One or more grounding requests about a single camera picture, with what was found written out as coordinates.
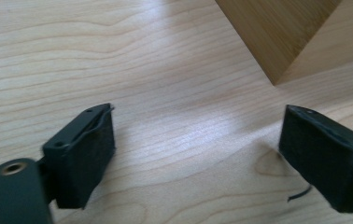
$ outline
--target screw hole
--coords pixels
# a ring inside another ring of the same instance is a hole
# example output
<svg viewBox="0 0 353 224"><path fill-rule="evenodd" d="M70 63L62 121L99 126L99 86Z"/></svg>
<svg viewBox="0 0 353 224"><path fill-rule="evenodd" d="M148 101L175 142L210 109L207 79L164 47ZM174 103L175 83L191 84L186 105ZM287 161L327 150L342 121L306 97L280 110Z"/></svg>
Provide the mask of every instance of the screw hole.
<svg viewBox="0 0 353 224"><path fill-rule="evenodd" d="M63 147L64 146L64 142L56 142L54 144L55 147Z"/></svg>
<svg viewBox="0 0 353 224"><path fill-rule="evenodd" d="M25 169L27 163L25 162L15 162L2 169L2 175L14 175L21 170Z"/></svg>

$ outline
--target light wood surface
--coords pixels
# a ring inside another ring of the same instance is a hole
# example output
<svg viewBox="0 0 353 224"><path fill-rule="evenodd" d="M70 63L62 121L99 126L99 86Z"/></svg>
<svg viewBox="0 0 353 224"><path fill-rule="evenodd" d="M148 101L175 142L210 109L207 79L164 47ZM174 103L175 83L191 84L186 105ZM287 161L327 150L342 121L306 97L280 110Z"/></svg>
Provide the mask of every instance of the light wood surface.
<svg viewBox="0 0 353 224"><path fill-rule="evenodd" d="M285 104L353 129L353 63L274 87L212 0L0 0L0 164L106 102L116 156L57 223L353 223L287 203L307 184L276 154Z"/></svg>
<svg viewBox="0 0 353 224"><path fill-rule="evenodd" d="M217 2L274 84L353 62L353 0Z"/></svg>

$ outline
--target wooden block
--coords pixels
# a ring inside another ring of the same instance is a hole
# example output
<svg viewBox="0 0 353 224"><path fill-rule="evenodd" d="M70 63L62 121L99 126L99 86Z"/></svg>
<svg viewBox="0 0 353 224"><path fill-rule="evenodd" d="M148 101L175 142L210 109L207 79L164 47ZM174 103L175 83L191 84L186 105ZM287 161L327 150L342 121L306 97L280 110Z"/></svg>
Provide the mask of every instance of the wooden block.
<svg viewBox="0 0 353 224"><path fill-rule="evenodd" d="M217 0L273 84L353 62L353 0Z"/></svg>

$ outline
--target black plastic part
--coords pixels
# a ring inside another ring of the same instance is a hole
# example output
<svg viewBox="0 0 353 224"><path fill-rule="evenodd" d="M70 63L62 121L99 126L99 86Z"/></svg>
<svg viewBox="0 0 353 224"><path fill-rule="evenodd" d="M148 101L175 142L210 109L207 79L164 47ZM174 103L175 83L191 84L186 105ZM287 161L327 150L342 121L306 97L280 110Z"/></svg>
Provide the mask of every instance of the black plastic part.
<svg viewBox="0 0 353 224"><path fill-rule="evenodd" d="M53 223L36 162L17 159L0 165L0 224L3 223Z"/></svg>
<svg viewBox="0 0 353 224"><path fill-rule="evenodd" d="M84 208L115 152L110 104L87 109L44 146L60 208Z"/></svg>
<svg viewBox="0 0 353 224"><path fill-rule="evenodd" d="M353 213L353 131L317 111L287 105L279 151L342 213Z"/></svg>

